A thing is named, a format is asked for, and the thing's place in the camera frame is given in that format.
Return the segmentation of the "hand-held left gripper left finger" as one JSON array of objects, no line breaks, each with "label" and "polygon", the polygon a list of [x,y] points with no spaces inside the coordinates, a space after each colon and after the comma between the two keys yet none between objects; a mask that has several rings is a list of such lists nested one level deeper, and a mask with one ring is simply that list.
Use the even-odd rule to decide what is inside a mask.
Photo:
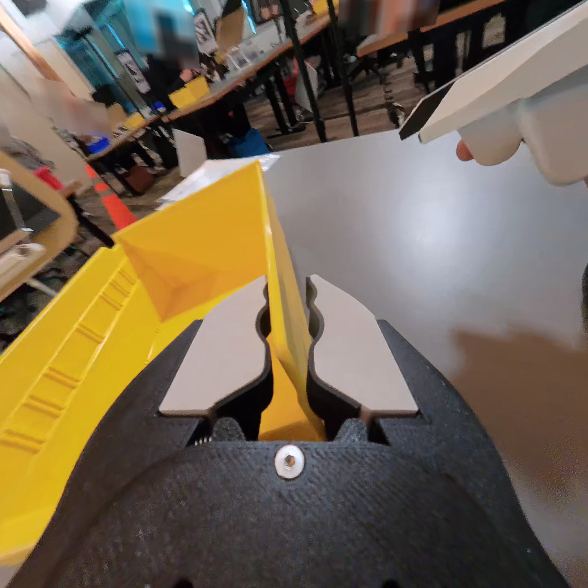
[{"label": "hand-held left gripper left finger", "polygon": [[258,437],[273,397],[268,280],[261,276],[219,302],[201,320],[158,411],[237,421]]}]

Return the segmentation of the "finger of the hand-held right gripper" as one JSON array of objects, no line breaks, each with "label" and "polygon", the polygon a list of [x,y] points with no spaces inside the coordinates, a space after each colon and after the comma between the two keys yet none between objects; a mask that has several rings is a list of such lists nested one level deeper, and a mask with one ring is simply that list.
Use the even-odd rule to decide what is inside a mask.
[{"label": "finger of the hand-held right gripper", "polygon": [[531,98],[567,78],[587,76],[587,1],[563,12],[431,92],[399,130],[428,143]]}]

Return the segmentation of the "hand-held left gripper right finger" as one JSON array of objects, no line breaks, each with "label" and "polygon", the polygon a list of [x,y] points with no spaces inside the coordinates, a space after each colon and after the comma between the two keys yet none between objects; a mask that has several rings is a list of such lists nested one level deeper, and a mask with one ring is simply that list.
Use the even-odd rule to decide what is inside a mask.
[{"label": "hand-held left gripper right finger", "polygon": [[319,275],[306,278],[307,400],[337,435],[348,419],[415,417],[419,407],[374,314]]}]

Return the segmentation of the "yellow plastic bin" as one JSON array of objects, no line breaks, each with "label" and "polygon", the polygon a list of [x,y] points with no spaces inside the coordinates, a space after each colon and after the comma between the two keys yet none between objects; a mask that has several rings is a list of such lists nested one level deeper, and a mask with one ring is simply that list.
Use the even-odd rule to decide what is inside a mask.
[{"label": "yellow plastic bin", "polygon": [[1,355],[1,567],[46,529],[91,433],[196,319],[267,278],[275,393],[261,439],[325,440],[303,302],[258,160],[114,234]]}]

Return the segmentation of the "white printed paper sheet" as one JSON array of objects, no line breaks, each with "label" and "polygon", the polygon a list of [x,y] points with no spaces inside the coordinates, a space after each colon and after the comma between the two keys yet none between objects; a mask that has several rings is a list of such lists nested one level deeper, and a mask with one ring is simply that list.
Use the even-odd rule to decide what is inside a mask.
[{"label": "white printed paper sheet", "polygon": [[255,161],[261,165],[263,172],[267,172],[280,158],[277,153],[258,155],[247,158],[232,158],[219,160],[206,160],[200,167],[183,179],[177,186],[160,197],[156,211],[163,210],[169,205],[179,202],[188,196],[209,187],[224,177],[248,166]]}]

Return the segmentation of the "orange traffic cone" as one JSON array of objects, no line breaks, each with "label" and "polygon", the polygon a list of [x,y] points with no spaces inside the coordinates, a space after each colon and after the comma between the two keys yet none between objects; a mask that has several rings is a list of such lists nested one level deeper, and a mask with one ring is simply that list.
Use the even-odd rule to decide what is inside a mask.
[{"label": "orange traffic cone", "polygon": [[85,171],[88,178],[92,181],[92,186],[96,194],[106,209],[114,227],[120,231],[137,222],[136,216],[121,201],[110,186],[102,179],[91,165],[85,165]]}]

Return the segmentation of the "white board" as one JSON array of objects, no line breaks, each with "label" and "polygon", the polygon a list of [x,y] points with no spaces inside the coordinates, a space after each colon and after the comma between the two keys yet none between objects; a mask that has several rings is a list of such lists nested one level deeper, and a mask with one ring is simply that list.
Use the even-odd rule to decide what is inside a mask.
[{"label": "white board", "polygon": [[179,129],[173,129],[179,172],[182,178],[197,171],[207,160],[208,153],[202,137]]}]

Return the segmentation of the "blue crate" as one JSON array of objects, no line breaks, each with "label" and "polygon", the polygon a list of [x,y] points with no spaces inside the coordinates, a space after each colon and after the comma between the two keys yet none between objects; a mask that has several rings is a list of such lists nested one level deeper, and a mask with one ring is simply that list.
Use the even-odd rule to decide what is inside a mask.
[{"label": "blue crate", "polygon": [[250,158],[270,154],[268,144],[256,128],[250,128],[243,136],[232,136],[228,146],[233,158]]}]

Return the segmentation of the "small yellow bin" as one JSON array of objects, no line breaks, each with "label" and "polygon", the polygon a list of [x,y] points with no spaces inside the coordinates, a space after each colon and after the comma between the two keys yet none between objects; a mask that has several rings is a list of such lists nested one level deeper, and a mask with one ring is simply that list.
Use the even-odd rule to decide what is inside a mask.
[{"label": "small yellow bin", "polygon": [[202,98],[209,95],[209,84],[207,78],[198,76],[171,94],[169,100],[177,109],[189,107]]}]

